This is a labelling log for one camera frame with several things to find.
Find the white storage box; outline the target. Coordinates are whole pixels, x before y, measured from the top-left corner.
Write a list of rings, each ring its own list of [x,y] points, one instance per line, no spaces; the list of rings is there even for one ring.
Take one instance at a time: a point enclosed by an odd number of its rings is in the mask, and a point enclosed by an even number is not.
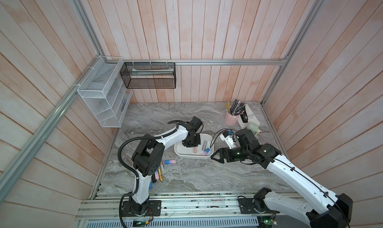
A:
[[[201,144],[197,147],[185,147],[182,142],[175,144],[174,151],[180,158],[188,159],[209,159],[214,153],[214,145],[212,136],[202,133],[200,135]]]

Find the green pencil sharpener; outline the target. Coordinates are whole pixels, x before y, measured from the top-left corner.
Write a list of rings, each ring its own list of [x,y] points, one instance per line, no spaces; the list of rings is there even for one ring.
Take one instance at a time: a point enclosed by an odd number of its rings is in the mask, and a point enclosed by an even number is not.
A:
[[[260,135],[262,133],[261,129],[259,128],[259,125],[256,123],[250,122],[249,125],[247,126],[247,129],[249,129],[255,137]]]

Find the white book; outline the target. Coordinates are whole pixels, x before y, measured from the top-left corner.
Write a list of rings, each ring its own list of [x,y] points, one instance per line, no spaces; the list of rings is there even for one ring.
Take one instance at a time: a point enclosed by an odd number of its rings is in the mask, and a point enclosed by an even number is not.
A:
[[[246,107],[246,112],[247,112],[247,116],[248,116],[248,123],[243,123],[242,120],[241,120],[241,117],[239,117],[239,119],[237,121],[239,126],[241,128],[247,128],[247,126],[249,125],[250,122],[256,123],[257,125],[260,126],[259,120],[255,116],[253,111],[250,109],[250,107],[247,104],[245,105],[245,107]]]

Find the pink blue lipstick sideways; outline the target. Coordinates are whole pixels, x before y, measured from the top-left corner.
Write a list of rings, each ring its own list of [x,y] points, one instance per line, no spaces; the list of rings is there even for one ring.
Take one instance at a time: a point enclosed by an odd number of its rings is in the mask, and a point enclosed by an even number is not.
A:
[[[176,160],[165,160],[164,161],[164,164],[176,164],[177,161]]]

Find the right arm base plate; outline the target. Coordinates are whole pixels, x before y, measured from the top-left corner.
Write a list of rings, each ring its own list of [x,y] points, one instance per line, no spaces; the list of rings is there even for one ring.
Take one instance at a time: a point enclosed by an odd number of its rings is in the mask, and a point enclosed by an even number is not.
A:
[[[237,202],[240,208],[241,214],[279,214],[279,211],[273,211],[266,207],[257,207],[253,198],[246,198],[244,196],[238,196]]]

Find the black stapler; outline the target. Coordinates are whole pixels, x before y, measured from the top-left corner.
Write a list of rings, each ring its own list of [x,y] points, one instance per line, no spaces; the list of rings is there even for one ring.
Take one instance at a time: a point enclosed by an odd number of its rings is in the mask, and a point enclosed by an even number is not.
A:
[[[241,120],[242,120],[243,123],[248,123],[248,116],[247,116],[247,112],[246,112],[246,107],[245,106],[241,109],[240,117],[241,117]]]

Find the black mesh basket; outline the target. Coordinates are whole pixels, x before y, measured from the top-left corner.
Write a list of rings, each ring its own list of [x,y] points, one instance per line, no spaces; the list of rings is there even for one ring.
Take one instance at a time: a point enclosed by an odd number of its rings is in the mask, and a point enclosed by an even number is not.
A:
[[[120,76],[128,89],[175,89],[177,83],[174,63],[125,62]]]

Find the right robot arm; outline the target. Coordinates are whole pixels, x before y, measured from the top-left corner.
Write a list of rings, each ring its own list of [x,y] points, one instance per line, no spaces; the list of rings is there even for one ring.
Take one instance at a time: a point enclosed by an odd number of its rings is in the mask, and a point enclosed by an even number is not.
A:
[[[221,129],[213,140],[221,138],[227,146],[217,149],[211,159],[219,163],[241,162],[260,165],[277,175],[305,201],[280,195],[269,188],[260,189],[252,199],[241,198],[239,204],[259,214],[280,212],[312,228],[348,228],[353,200],[346,194],[336,194],[297,168],[280,150],[269,143],[260,144],[249,129]]]

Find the gold lipstick tube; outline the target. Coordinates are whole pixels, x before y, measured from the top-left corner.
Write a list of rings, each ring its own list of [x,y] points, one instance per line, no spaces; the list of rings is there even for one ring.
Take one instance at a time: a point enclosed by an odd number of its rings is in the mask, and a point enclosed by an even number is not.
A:
[[[159,174],[159,180],[162,182],[164,178],[163,178],[163,173],[161,169],[158,169],[158,174]]]

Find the pink pen cup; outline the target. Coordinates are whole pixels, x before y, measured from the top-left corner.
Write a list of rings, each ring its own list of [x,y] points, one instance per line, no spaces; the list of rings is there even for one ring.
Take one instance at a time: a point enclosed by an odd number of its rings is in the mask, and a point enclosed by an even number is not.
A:
[[[229,111],[226,112],[224,122],[228,126],[234,126],[237,124],[239,115],[232,115]]]

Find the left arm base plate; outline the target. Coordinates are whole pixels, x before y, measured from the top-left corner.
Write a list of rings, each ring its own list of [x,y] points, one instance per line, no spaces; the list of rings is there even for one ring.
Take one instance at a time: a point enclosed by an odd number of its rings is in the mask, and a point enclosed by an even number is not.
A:
[[[159,217],[161,215],[161,208],[161,200],[148,200],[140,205],[134,200],[128,200],[123,201],[120,215],[122,217]]]

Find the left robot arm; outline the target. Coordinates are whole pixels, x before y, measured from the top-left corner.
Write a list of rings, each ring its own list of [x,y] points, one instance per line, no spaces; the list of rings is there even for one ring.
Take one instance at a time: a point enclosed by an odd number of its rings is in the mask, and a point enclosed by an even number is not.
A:
[[[175,124],[176,127],[157,136],[146,134],[128,139],[119,147],[117,157],[120,164],[135,175],[133,191],[124,194],[120,200],[120,217],[125,214],[140,216],[148,211],[151,178],[160,168],[163,154],[167,148],[178,142],[185,147],[196,147],[201,144],[198,130],[203,123],[199,118],[194,116],[191,121],[173,120],[169,124]],[[133,166],[129,166],[122,158],[122,151],[133,141],[139,141],[139,144],[131,157]]]

